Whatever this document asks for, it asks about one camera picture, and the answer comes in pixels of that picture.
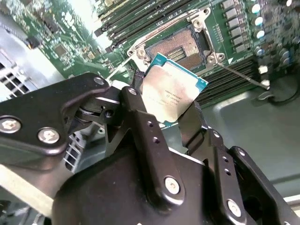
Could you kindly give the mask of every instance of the black cable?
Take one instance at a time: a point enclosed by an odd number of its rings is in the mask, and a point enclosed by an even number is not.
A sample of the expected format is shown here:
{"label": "black cable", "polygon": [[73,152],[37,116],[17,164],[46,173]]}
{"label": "black cable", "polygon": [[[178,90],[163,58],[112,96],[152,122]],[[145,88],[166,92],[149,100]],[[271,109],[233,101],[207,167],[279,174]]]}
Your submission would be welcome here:
{"label": "black cable", "polygon": [[269,97],[268,98],[268,102],[271,103],[272,105],[275,106],[283,106],[286,105],[292,101],[294,101],[295,99],[297,99],[300,96],[300,76],[295,74],[295,70],[293,70],[293,72],[291,73],[291,75],[293,75],[295,77],[295,80],[297,82],[297,89],[296,92],[289,98],[282,100],[282,101],[276,101],[276,97]]}

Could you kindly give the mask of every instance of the screw hole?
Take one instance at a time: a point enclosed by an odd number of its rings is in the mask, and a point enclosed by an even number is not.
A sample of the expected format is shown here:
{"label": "screw hole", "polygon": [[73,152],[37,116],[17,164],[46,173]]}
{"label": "screw hole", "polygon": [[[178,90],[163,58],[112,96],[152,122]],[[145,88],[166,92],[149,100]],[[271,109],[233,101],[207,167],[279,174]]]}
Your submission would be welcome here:
{"label": "screw hole", "polygon": [[231,172],[229,172],[229,170],[225,169],[225,172],[228,176],[231,176]]}
{"label": "screw hole", "polygon": [[156,143],[156,144],[160,143],[160,141],[159,141],[159,139],[158,139],[157,137],[153,137],[152,140],[153,140],[153,142]]}
{"label": "screw hole", "polygon": [[225,156],[223,156],[223,160],[228,163],[228,159]]}
{"label": "screw hole", "polygon": [[104,113],[106,118],[111,118],[113,116],[113,114],[114,114],[114,111],[110,110],[110,109],[106,110],[105,113]]}
{"label": "screw hole", "polygon": [[153,127],[153,123],[152,123],[151,121],[148,121],[148,122],[147,122],[147,125],[148,125],[149,127]]}
{"label": "screw hole", "polygon": [[68,116],[64,118],[64,122],[65,122],[65,124],[67,124],[69,122],[69,117]]}
{"label": "screw hole", "polygon": [[216,137],[220,137],[220,135],[218,134],[217,131],[214,130],[213,133],[214,133],[214,135],[215,135]]}
{"label": "screw hole", "polygon": [[128,91],[129,91],[132,95],[137,95],[136,90],[134,90],[133,88],[129,88]]}
{"label": "screw hole", "polygon": [[104,84],[104,81],[103,81],[100,77],[95,77],[95,78],[94,78],[94,81],[95,81],[97,84],[100,84],[100,85],[103,85],[103,84]]}

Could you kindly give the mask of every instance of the metal lever arm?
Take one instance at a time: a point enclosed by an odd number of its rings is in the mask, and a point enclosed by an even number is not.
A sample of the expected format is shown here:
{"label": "metal lever arm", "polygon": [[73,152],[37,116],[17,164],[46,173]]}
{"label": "metal lever arm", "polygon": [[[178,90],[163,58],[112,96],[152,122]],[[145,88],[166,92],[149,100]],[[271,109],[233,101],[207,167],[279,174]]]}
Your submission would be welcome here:
{"label": "metal lever arm", "polygon": [[137,150],[149,200],[160,210],[182,205],[185,187],[155,116],[148,114],[138,91],[125,87],[120,92],[124,121],[115,135],[106,129],[106,156],[132,143]]}
{"label": "metal lever arm", "polygon": [[[52,169],[63,157],[80,105],[108,89],[106,81],[87,73],[0,103],[0,119],[12,118],[21,125],[14,133],[0,132],[0,163]],[[45,128],[56,133],[56,142],[39,140]]]}

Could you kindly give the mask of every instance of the chip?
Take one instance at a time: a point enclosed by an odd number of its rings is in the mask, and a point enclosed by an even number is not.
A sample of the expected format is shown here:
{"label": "chip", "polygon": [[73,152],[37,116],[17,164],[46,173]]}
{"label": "chip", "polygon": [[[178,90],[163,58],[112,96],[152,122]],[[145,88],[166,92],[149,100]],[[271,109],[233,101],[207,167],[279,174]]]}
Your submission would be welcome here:
{"label": "chip", "polygon": [[24,6],[27,6],[32,2],[32,0],[21,0],[21,2],[24,4]]}
{"label": "chip", "polygon": [[64,54],[67,53],[67,51],[65,50],[65,48],[64,48],[61,44],[59,44],[58,46],[56,46],[56,47],[54,48],[54,51],[55,51],[55,53],[58,55],[58,57],[61,57],[61,56],[63,56]]}

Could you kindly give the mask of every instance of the silver screw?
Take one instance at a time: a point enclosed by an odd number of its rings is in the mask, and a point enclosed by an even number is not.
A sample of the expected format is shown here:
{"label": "silver screw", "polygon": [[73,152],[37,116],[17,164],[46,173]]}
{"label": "silver screw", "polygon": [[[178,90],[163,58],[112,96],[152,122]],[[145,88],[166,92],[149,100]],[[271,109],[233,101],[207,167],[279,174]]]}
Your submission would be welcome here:
{"label": "silver screw", "polygon": [[232,212],[233,215],[235,215],[236,217],[241,217],[242,212],[240,211],[240,208],[237,205],[237,203],[235,203],[231,199],[228,199],[227,200],[227,205],[228,205],[228,208],[229,208],[230,212]]}
{"label": "silver screw", "polygon": [[179,187],[178,182],[172,177],[167,177],[165,179],[165,187],[173,195],[178,194],[179,191],[180,191],[180,187]]}
{"label": "silver screw", "polygon": [[220,135],[217,133],[217,131],[214,130],[213,133],[216,137],[220,137]]}
{"label": "silver screw", "polygon": [[145,50],[140,49],[140,50],[137,52],[137,56],[139,57],[139,59],[143,59],[143,58],[146,56]]}
{"label": "silver screw", "polygon": [[133,88],[129,88],[128,91],[133,95],[137,95],[136,90],[134,90]]}
{"label": "silver screw", "polygon": [[54,144],[60,139],[59,133],[57,133],[57,131],[52,128],[41,129],[37,137],[41,142],[47,144]]}
{"label": "silver screw", "polygon": [[104,84],[104,81],[100,77],[95,77],[94,82],[96,82],[97,84],[100,84],[100,85]]}
{"label": "silver screw", "polygon": [[194,26],[195,28],[200,28],[200,26],[201,26],[200,21],[199,21],[199,20],[195,20],[195,21],[193,22],[193,26]]}
{"label": "silver screw", "polygon": [[239,151],[239,153],[240,153],[241,156],[245,156],[245,153],[244,153],[244,151],[242,149],[238,149],[238,151]]}
{"label": "silver screw", "polygon": [[0,120],[0,132],[12,134],[21,129],[19,121],[13,118],[4,118]]}

